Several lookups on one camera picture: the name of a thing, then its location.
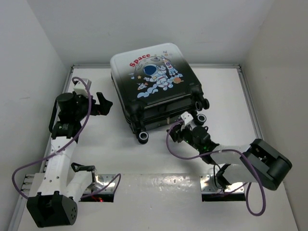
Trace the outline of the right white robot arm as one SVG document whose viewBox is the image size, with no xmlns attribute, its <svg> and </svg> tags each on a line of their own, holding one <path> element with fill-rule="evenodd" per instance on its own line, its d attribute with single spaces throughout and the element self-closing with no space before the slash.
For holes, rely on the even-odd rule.
<svg viewBox="0 0 308 231">
<path fill-rule="evenodd" d="M 176 124 L 167 130 L 174 142 L 185 142 L 194 148 L 205 163 L 221 165 L 217 183 L 226 188 L 237 182 L 256 182 L 275 191 L 292 169 L 291 161 L 262 139 L 248 145 L 225 146 L 211 140 L 208 127 Z"/>
</svg>

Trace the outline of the white front board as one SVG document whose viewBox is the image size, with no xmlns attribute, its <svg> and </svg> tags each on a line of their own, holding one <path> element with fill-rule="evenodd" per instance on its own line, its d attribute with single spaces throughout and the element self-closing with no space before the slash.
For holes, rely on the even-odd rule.
<svg viewBox="0 0 308 231">
<path fill-rule="evenodd" d="M 283 186 L 266 191 L 252 186 L 249 201 L 204 202 L 200 181 L 188 174 L 124 174 L 113 202 L 78 203 L 77 220 L 59 231 L 295 231 Z"/>
</svg>

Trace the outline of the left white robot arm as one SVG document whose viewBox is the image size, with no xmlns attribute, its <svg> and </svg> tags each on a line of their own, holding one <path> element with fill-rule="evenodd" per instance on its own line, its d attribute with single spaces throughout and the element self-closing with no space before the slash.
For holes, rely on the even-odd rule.
<svg viewBox="0 0 308 231">
<path fill-rule="evenodd" d="M 44 178 L 36 195 L 27 200 L 26 207 L 38 228 L 73 225 L 77 219 L 77 204 L 84 191 L 95 182 L 95 166 L 72 163 L 71 158 L 84 128 L 81 121 L 88 116 L 106 116 L 113 103 L 97 92 L 97 99 L 76 91 L 56 97 L 59 109 L 50 121 L 51 153 Z"/>
</svg>

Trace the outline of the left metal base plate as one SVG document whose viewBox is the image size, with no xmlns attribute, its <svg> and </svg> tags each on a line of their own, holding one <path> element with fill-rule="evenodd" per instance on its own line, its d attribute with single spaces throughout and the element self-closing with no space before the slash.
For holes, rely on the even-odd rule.
<svg viewBox="0 0 308 231">
<path fill-rule="evenodd" d="M 84 194 L 112 194 L 118 184 L 118 178 L 114 174 L 99 174 L 95 177 L 94 183 L 88 186 Z"/>
</svg>

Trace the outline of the white kids suitcase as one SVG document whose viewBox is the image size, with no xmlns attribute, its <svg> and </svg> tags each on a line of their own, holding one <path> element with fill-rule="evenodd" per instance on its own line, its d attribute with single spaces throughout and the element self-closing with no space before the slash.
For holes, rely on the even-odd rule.
<svg viewBox="0 0 308 231">
<path fill-rule="evenodd" d="M 202 84 L 178 46 L 164 43 L 114 55 L 111 78 L 127 123 L 139 143 L 148 131 L 172 124 L 188 112 L 203 125 L 209 108 Z"/>
</svg>

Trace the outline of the metal base plate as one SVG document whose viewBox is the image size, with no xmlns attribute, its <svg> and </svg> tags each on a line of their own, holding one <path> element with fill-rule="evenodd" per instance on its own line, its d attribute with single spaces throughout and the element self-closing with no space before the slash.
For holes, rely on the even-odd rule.
<svg viewBox="0 0 308 231">
<path fill-rule="evenodd" d="M 118 184 L 118 178 L 114 174 L 99 174 L 95 177 L 94 183 L 88 186 L 84 194 L 112 194 Z"/>
<path fill-rule="evenodd" d="M 218 182 L 215 183 L 213 174 L 200 175 L 199 181 L 202 194 L 244 193 L 243 182 L 237 182 L 223 188 Z"/>
</svg>

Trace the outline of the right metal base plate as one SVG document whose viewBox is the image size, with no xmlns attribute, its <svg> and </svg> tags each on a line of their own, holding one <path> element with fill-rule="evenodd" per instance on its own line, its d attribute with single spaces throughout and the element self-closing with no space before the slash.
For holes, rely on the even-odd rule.
<svg viewBox="0 0 308 231">
<path fill-rule="evenodd" d="M 237 182 L 223 188 L 218 182 L 215 183 L 213 174 L 200 175 L 199 181 L 202 194 L 244 193 L 243 182 Z"/>
</svg>

